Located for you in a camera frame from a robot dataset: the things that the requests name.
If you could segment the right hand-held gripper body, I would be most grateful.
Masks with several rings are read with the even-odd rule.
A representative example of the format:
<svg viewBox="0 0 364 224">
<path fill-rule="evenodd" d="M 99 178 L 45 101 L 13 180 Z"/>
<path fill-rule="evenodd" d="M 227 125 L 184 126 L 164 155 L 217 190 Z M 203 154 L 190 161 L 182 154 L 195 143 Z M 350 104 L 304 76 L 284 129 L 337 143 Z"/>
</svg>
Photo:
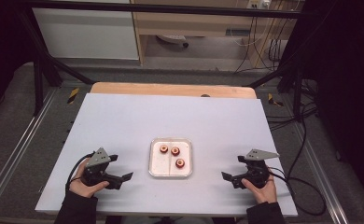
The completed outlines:
<svg viewBox="0 0 364 224">
<path fill-rule="evenodd" d="M 245 156 L 245 164 L 247 168 L 247 177 L 256 188 L 262 189 L 270 176 L 270 172 L 266 165 L 266 160 L 278 158 L 276 152 L 269 152 L 260 149 L 252 149 Z"/>
</svg>

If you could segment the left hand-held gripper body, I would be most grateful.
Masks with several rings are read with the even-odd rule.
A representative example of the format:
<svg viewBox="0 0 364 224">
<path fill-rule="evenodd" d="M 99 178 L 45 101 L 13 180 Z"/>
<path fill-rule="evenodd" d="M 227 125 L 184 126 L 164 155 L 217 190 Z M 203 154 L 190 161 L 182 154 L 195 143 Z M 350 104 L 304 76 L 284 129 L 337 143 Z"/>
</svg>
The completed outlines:
<svg viewBox="0 0 364 224">
<path fill-rule="evenodd" d="M 87 186 L 94 186 L 102 182 L 105 169 L 110 162 L 110 156 L 102 147 L 100 147 L 93 153 L 89 161 L 86 163 L 81 177 L 82 182 Z"/>
</svg>

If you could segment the clear square plastic tray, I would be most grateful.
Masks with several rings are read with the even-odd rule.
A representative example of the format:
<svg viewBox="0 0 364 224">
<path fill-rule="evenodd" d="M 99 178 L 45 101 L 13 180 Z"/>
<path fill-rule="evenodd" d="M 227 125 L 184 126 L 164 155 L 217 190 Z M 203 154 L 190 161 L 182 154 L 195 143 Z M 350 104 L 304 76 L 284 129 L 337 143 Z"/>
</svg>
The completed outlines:
<svg viewBox="0 0 364 224">
<path fill-rule="evenodd" d="M 161 153 L 161 145 L 168 146 L 167 153 Z M 180 154 L 174 156 L 171 153 L 173 147 L 180 149 Z M 177 168 L 175 162 L 183 159 L 185 166 Z M 186 138 L 155 138 L 150 145 L 148 171 L 154 177 L 159 178 L 186 178 L 192 174 L 192 144 Z"/>
</svg>

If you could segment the person's left hand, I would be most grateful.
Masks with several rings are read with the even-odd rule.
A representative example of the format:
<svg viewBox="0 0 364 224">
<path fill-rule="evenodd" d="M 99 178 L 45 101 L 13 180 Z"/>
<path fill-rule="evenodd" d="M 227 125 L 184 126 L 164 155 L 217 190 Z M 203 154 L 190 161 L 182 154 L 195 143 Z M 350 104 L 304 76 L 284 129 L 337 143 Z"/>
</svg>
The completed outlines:
<svg viewBox="0 0 364 224">
<path fill-rule="evenodd" d="M 70 184 L 69 190 L 74 192 L 75 194 L 85 197 L 91 198 L 96 192 L 105 189 L 109 183 L 107 181 L 102 181 L 94 186 L 86 186 L 82 181 L 81 177 L 84 174 L 85 166 L 88 159 L 84 160 L 77 168 L 75 175 L 73 176 Z"/>
</svg>

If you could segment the person's right hand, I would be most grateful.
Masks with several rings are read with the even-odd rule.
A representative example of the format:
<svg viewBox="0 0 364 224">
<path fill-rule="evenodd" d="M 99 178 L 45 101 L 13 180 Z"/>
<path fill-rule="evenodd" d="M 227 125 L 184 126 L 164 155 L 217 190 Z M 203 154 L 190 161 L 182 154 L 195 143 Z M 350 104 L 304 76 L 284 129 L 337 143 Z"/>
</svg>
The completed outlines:
<svg viewBox="0 0 364 224">
<path fill-rule="evenodd" d="M 243 178 L 242 184 L 253 193 L 257 203 L 276 203 L 277 193 L 273 177 L 270 175 L 263 188 L 257 188 L 249 180 Z"/>
</svg>

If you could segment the yellow black tape strip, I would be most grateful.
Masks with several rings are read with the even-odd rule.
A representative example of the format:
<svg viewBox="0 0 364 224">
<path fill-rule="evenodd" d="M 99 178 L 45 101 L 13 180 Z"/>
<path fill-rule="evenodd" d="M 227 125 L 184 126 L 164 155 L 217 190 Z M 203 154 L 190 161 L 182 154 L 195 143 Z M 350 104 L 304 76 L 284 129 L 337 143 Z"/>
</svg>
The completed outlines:
<svg viewBox="0 0 364 224">
<path fill-rule="evenodd" d="M 70 93 L 70 95 L 69 95 L 69 97 L 68 97 L 68 100 L 67 100 L 67 103 L 68 103 L 69 105 L 70 105 L 70 104 L 72 104 L 72 103 L 75 101 L 75 99 L 76 99 L 76 97 L 77 97 L 78 92 L 79 92 L 79 88 L 73 88 L 73 89 L 72 89 L 72 91 L 71 91 L 71 93 Z"/>
<path fill-rule="evenodd" d="M 284 106 L 282 102 L 275 101 L 271 93 L 268 93 L 268 103 L 270 105 Z"/>
</svg>

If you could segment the wooden table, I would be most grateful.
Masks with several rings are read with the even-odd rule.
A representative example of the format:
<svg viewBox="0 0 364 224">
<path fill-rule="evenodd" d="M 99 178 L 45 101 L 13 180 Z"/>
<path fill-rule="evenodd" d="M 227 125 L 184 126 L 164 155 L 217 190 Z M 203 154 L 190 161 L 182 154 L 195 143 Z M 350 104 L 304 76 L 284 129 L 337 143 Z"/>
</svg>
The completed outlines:
<svg viewBox="0 0 364 224">
<path fill-rule="evenodd" d="M 244 98 L 256 99 L 257 95 L 252 88 L 230 87 L 222 85 L 178 85 L 154 83 L 118 83 L 97 82 L 92 85 L 91 93 L 111 94 L 141 94 L 141 95 L 172 95 L 196 96 L 217 98 Z"/>
</svg>

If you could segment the white cabinet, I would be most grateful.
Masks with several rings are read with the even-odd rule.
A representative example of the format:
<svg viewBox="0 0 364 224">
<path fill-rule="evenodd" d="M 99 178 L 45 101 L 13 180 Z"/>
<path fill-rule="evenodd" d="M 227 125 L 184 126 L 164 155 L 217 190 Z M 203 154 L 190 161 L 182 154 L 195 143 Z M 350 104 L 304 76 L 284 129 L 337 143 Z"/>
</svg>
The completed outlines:
<svg viewBox="0 0 364 224">
<path fill-rule="evenodd" d="M 49 53 L 63 59 L 137 60 L 131 12 L 34 8 Z"/>
</svg>

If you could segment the white chair base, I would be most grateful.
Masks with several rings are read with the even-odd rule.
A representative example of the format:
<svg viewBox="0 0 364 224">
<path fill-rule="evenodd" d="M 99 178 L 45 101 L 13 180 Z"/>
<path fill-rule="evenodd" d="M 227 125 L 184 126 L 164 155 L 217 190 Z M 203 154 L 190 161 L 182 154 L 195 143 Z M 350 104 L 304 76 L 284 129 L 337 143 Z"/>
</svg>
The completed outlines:
<svg viewBox="0 0 364 224">
<path fill-rule="evenodd" d="M 158 35 L 158 38 L 168 43 L 180 44 L 184 48 L 189 46 L 187 39 L 183 35 Z"/>
</svg>

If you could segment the light wooden desk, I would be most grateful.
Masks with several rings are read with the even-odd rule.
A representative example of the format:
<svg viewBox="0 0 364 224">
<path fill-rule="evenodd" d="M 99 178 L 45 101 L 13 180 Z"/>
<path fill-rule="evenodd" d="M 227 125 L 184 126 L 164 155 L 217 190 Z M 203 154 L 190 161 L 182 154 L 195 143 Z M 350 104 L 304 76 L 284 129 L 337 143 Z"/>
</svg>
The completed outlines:
<svg viewBox="0 0 364 224">
<path fill-rule="evenodd" d="M 231 7 L 251 9 L 247 0 L 130 0 L 133 4 Z M 301 11 L 305 0 L 272 0 L 270 10 Z M 264 65 L 265 48 L 272 41 L 289 39 L 294 19 L 243 18 L 192 14 L 134 12 L 133 24 L 139 60 L 145 60 L 147 38 L 151 35 L 235 37 L 245 47 L 252 66 Z"/>
</svg>

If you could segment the white power strip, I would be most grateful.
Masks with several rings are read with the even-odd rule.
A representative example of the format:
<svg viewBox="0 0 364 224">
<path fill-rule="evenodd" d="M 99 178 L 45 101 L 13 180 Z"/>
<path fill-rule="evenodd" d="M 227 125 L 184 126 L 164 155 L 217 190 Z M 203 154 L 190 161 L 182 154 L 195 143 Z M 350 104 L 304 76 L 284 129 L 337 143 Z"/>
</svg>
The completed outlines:
<svg viewBox="0 0 364 224">
<path fill-rule="evenodd" d="M 272 0 L 247 0 L 247 7 L 251 9 L 268 9 Z"/>
</svg>

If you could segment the aluminium floor rail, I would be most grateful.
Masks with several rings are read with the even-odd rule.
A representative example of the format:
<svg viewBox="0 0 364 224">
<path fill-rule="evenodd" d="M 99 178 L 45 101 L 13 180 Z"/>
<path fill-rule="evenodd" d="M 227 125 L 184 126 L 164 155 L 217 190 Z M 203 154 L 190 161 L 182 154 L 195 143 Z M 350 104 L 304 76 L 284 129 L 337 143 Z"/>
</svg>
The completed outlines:
<svg viewBox="0 0 364 224">
<path fill-rule="evenodd" d="M 295 123 L 294 126 L 297 134 L 299 135 L 302 141 L 305 157 L 312 170 L 315 182 L 319 190 L 321 191 L 322 195 L 324 196 L 326 206 L 333 220 L 333 223 L 348 224 L 348 218 L 336 196 L 335 190 L 330 184 L 325 169 L 323 168 L 318 157 L 315 154 L 314 148 L 312 147 L 312 144 L 309 141 L 308 135 L 304 130 L 303 125 L 301 123 Z"/>
<path fill-rule="evenodd" d="M 51 88 L 49 90 L 49 92 L 45 97 L 43 107 L 39 110 L 38 114 L 31 119 L 28 127 L 25 129 L 18 144 L 14 147 L 6 164 L 2 168 L 0 172 L 0 196 L 2 195 L 9 179 L 12 177 L 16 167 L 20 163 L 20 160 L 23 157 L 26 149 L 28 148 L 32 139 L 34 138 L 37 129 L 42 123 L 42 120 L 47 115 L 57 91 L 58 91 L 57 88 Z"/>
</svg>

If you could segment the black metal frame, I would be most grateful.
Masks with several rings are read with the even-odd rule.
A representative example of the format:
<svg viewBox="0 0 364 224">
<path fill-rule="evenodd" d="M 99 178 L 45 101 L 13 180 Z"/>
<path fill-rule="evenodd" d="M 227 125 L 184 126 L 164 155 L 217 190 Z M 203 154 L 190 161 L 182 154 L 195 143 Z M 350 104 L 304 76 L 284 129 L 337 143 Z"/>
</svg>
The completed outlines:
<svg viewBox="0 0 364 224">
<path fill-rule="evenodd" d="M 61 86 L 63 81 L 57 71 L 60 68 L 77 80 L 92 85 L 95 83 L 88 77 L 58 61 L 48 52 L 45 42 L 41 40 L 41 32 L 34 28 L 27 12 L 32 8 L 51 9 L 72 9 L 72 10 L 93 10 L 93 11 L 117 11 L 117 12 L 140 12 L 140 13 L 161 13 L 161 14 L 192 14 L 211 16 L 232 16 L 232 17 L 256 17 L 256 18 L 278 18 L 278 19 L 303 19 L 309 18 L 310 13 L 299 11 L 280 10 L 258 10 L 230 7 L 193 7 L 193 6 L 172 6 L 172 5 L 148 5 L 148 4 L 123 4 L 123 3 L 100 3 L 100 2 L 78 2 L 78 1 L 55 1 L 55 0 L 17 0 L 13 8 L 18 16 L 24 30 L 30 38 L 34 47 L 35 59 L 35 114 L 43 106 L 42 100 L 42 76 L 48 80 L 51 86 Z"/>
</svg>

